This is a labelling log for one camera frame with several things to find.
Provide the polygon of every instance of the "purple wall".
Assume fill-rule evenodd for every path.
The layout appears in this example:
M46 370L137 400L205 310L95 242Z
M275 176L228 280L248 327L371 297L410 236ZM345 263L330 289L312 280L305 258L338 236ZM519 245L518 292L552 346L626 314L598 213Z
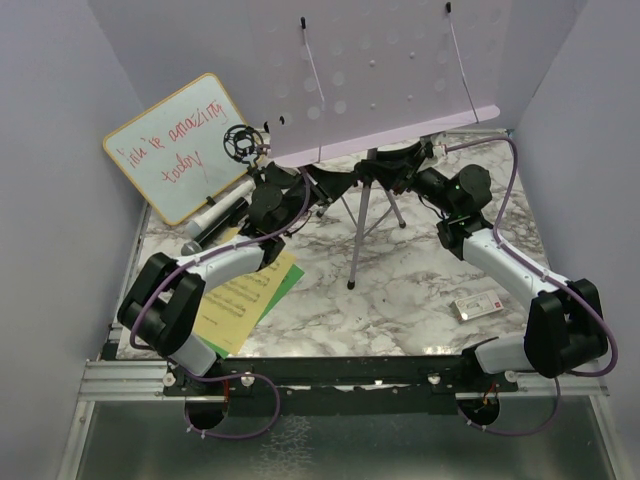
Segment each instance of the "purple wall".
M55 478L142 200L102 152L141 111L83 0L0 5L0 465Z
M556 270L596 283L617 334L607 377L640 473L640 3L588 2L516 130L522 183Z

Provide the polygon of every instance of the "marble table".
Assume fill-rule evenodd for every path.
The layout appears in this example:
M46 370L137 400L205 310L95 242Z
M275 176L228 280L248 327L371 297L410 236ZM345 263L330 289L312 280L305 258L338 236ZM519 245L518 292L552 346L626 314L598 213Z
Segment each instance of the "marble table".
M448 134L454 145L480 134ZM408 145L413 140L396 145ZM323 162L323 168L350 170L365 152ZM483 210L493 221L502 202L512 168L506 143L495 142L452 153L438 169L447 176L476 163L492 177L493 201ZM361 188L344 196L357 212ZM347 290L355 227L346 209L337 202L323 218L309 223L291 239L286 249L297 257L305 274L296 286L256 326L238 356L371 356L459 353L490 337L524 331L524 308L482 271L459 261L440 245L435 213L418 202L416 195L397 198L407 228L398 228L389 215L365 240L361 249L356 288ZM379 185L371 193L368 225L388 208ZM179 255L188 240L186 222L177 227L163 224L151 213L139 269L159 251ZM516 182L502 232L516 247L540 263L546 263L542 244L522 186ZM456 299L494 289L504 310L460 324L451 310ZM118 359L157 358L153 352L129 346L124 329Z

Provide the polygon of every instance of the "handwritten text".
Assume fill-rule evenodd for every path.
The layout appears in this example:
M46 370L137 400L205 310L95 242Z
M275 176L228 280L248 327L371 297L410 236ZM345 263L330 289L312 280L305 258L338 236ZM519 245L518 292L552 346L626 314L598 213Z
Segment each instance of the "handwritten text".
M171 171L162 171L162 180L165 182L176 183L182 174L187 172L188 170L194 168L196 165L202 168L202 172L204 173L204 179L207 183L209 180L207 179L207 171L202 164L202 160L200 160L200 153L196 150L194 155L187 155L186 157L181 156L179 153L176 153L176 166Z
M224 112L224 108L222 105L217 103L215 100L211 102L204 110L200 110L199 108L191 114L189 117L185 118L181 122L178 122L176 126L169 130L169 138L171 141L176 142L180 138L184 138L187 135L189 130L194 128L199 128L206 123L209 123L212 120L220 117L222 115L224 117L224 122L222 125L226 125L229 121L227 118L227 114Z

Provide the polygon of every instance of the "music stand tripod legs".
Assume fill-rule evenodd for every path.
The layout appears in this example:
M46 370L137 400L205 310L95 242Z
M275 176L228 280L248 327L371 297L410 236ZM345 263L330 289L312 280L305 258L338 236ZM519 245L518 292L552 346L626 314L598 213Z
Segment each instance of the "music stand tripod legs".
M351 209L344 198L340 198L342 203L344 204L347 212L349 212L349 216L356 226L356 237L355 237L355 245L353 247L353 257L351 258L351 272L349 273L349 281L347 282L347 288L349 290L353 290L356 286L356 272L358 270L358 257L360 256L360 247L364 243L364 239L376 228L382 221L387 218L392 211L395 213L396 218L398 219L398 225L400 228L405 228L407 223L402 218L402 214L400 213L400 209L398 208L398 204L396 203L395 198L393 198L393 194L388 190L385 190L385 194L387 195L387 199L389 200L389 209L382 215L371 227L369 227L365 231L366 223L367 223L367 211L369 209L369 198L371 196L371 183L370 179L362 180L362 195L360 196L360 209L358 211L358 220L356 221L353 213L351 213Z

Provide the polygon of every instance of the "metal tripod leg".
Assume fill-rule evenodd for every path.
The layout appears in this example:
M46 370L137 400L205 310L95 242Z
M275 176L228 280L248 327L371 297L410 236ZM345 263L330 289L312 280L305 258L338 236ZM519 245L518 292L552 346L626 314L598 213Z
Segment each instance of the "metal tripod leg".
M407 222L402 218L402 214L400 213L400 209L398 208L398 204L396 203L396 199L393 198L393 194L389 190L385 190L384 193L387 194L387 198L389 199L389 203L391 204L391 208L393 208L393 213L396 214L396 218L398 219L398 225L400 228L404 228L407 226Z
M362 196L360 197L360 212L358 213L358 224L356 225L356 241L353 247L353 258L351 259L351 273L349 274L349 282L347 288L353 290L356 286L356 270L358 269L358 255L360 247L364 241L364 227L367 222L367 209L369 208L369 196L371 194L371 185L363 185Z

